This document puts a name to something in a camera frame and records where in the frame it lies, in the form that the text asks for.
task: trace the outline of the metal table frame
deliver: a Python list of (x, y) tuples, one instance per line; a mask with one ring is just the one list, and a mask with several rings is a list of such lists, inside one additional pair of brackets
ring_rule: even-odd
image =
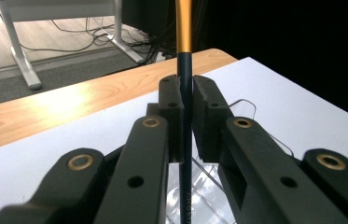
[(122, 0), (71, 0), (70, 4), (65, 0), (0, 0), (0, 11), (11, 40), (11, 53), (31, 90), (40, 90), (43, 85), (21, 49), (13, 23), (16, 21), (115, 16), (115, 35), (112, 42), (136, 63), (144, 61), (121, 39)]

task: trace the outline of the black plastic part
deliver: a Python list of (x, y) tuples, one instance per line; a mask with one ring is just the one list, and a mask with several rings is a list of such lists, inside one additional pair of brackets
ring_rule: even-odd
[(159, 115), (159, 104), (149, 103), (146, 109), (147, 116), (158, 116)]
[(224, 121), (232, 117), (229, 105), (215, 82), (194, 76), (192, 127), (199, 155), (204, 162), (219, 162), (219, 132)]
[(109, 185), (110, 180), (112, 179), (113, 173), (115, 173), (116, 164), (118, 163), (118, 158), (120, 158), (121, 152), (124, 146), (119, 147), (118, 149), (110, 152), (106, 156), (104, 156), (105, 166), (105, 175), (107, 178), (107, 184)]
[(94, 223), (163, 223), (166, 207), (168, 124), (138, 119), (122, 149)]
[[(90, 155), (91, 164), (81, 169)], [(63, 155), (43, 178), (32, 199), (0, 211), (0, 223), (92, 223), (106, 187), (104, 156), (93, 149), (80, 148)]]
[(318, 148), (305, 153), (300, 167), (348, 216), (348, 158)]
[[(222, 136), (241, 171), (239, 175), (246, 181), (242, 202), (238, 197), (228, 197), (231, 207), (242, 205), (241, 213), (234, 214), (237, 223), (348, 223), (337, 206), (257, 122), (229, 118)], [(223, 187), (232, 189), (225, 182)]]
[(219, 174), (220, 181), (224, 186), (226, 196), (231, 200), (230, 208), (232, 214), (236, 220), (240, 220), (241, 209), (243, 207), (244, 195), (246, 191), (246, 181), (241, 173), (232, 172), (231, 169), (228, 169), (220, 164), (217, 172)]
[(163, 78), (159, 85), (159, 115), (168, 123), (170, 162), (183, 161), (183, 116), (184, 106), (175, 75)]

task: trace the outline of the dark background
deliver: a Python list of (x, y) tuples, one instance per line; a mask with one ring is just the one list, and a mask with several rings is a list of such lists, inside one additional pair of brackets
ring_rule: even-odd
[[(123, 1), (123, 22), (147, 33), (173, 21), (174, 0)], [(193, 48), (250, 56), (348, 112), (347, 0), (193, 0)]]

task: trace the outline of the wooden table edge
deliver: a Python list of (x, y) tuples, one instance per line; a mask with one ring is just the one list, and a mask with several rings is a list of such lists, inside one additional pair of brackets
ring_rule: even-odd
[[(236, 61), (219, 49), (196, 52), (193, 74)], [(175, 71), (176, 59), (171, 59), (2, 103), (0, 146), (156, 91), (160, 79)]]

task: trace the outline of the wire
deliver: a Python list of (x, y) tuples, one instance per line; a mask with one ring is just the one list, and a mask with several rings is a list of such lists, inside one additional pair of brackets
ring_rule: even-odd
[[(245, 101), (245, 102), (251, 104), (251, 105), (255, 108), (255, 113), (253, 114), (253, 118), (252, 118), (252, 119), (255, 119), (257, 107), (256, 107), (256, 105), (253, 104), (251, 101), (248, 101), (248, 100), (246, 100), (246, 99), (240, 99), (240, 100), (235, 101), (235, 102), (232, 103), (231, 105), (229, 105), (229, 107), (233, 107), (234, 105), (237, 105), (238, 103), (240, 103), (240, 102), (242, 102), (242, 101)], [(288, 147), (287, 145), (285, 145), (282, 141), (280, 141), (278, 138), (274, 137), (272, 134), (270, 134), (270, 133), (268, 133), (268, 132), (267, 132), (267, 134), (268, 134), (271, 138), (273, 138), (275, 141), (277, 141), (278, 143), (280, 143), (282, 146), (286, 147), (286, 148), (290, 151), (290, 157), (292, 157), (292, 158), (295, 157), (295, 154), (294, 154), (293, 150), (292, 150), (290, 147)]]
[(214, 177), (211, 176), (211, 174), (209, 174), (209, 172), (207, 172), (199, 162), (197, 162), (196, 159), (194, 159), (193, 157), (191, 157), (191, 159), (192, 159), (193, 162), (200, 168), (200, 170), (202, 170), (202, 172), (203, 172), (204, 174), (206, 174), (206, 175), (209, 177), (209, 179), (211, 179), (211, 181), (214, 182), (214, 183), (216, 184), (216, 186), (217, 186), (218, 188), (220, 188), (220, 189), (224, 192), (223, 186), (222, 186), (219, 182), (217, 182), (217, 181), (214, 179)]
[(97, 35), (96, 33), (103, 30), (104, 28), (109, 28), (112, 27), (113, 25), (108, 25), (108, 26), (102, 26), (100, 28), (93, 28), (93, 29), (88, 29), (88, 23), (89, 23), (90, 18), (86, 18), (86, 29), (84, 31), (71, 31), (71, 30), (65, 30), (61, 28), (54, 20), (51, 20), (51, 22), (59, 29), (60, 31), (67, 32), (67, 33), (87, 33), (92, 36), (92, 41), (89, 43), (84, 48), (81, 49), (34, 49), (34, 48), (29, 48), (21, 44), (21, 46), (25, 49), (29, 50), (34, 50), (34, 51), (42, 51), (42, 50), (48, 50), (48, 51), (58, 51), (58, 52), (80, 52), (84, 49), (87, 49), (91, 47), (93, 44), (96, 46), (103, 46), (106, 45), (107, 43), (110, 42), (110, 39), (107, 38), (106, 34), (103, 35)]
[[(134, 42), (129, 43), (123, 40), (123, 42), (129, 46), (132, 50), (139, 54), (146, 54), (145, 61), (142, 63), (142, 65), (146, 65), (149, 63), (154, 63), (156, 61), (157, 55), (159, 51), (162, 51), (166, 55), (172, 55), (172, 57), (176, 57), (176, 47), (175, 44), (171, 46), (170, 49), (166, 49), (166, 42), (170, 40), (170, 38), (175, 37), (175, 31), (173, 30), (175, 25), (175, 20), (173, 20), (164, 31), (161, 32), (159, 36), (152, 36), (146, 41), (139, 41), (135, 39), (130, 31), (126, 29), (122, 29), (127, 32), (128, 36), (134, 40)], [(136, 49), (136, 47), (141, 46), (150, 46), (148, 52), (142, 52)]]
[[(95, 32), (93, 33), (90, 33), (90, 35), (95, 35), (96, 32), (98, 31), (104, 31), (107, 35), (111, 35), (109, 34), (106, 29), (108, 28), (113, 28), (113, 25), (109, 25), (109, 26), (104, 26), (104, 20), (102, 20), (102, 24), (100, 25), (100, 28), (101, 29), (98, 29), (96, 30)], [(140, 40), (137, 40), (135, 39), (132, 35), (131, 35), (131, 32), (127, 29), (121, 29), (121, 30), (124, 30), (125, 32), (127, 32), (128, 36), (130, 37), (130, 39), (133, 40), (133, 42), (126, 42), (124, 40), (122, 40), (124, 42), (124, 44), (126, 44), (128, 47), (130, 47), (133, 51), (139, 53), (139, 54), (146, 54), (146, 59), (143, 63), (140, 63), (141, 65), (145, 65), (145, 64), (148, 64), (149, 62), (152, 62), (153, 59), (155, 58), (155, 56), (157, 55), (157, 50), (158, 50), (158, 47), (157, 45), (153, 42), (153, 39), (148, 39), (148, 40), (145, 40), (145, 41), (140, 41)], [(139, 51), (138, 49), (136, 49), (135, 47), (142, 47), (142, 46), (150, 46), (148, 52), (142, 52), (142, 51)]]

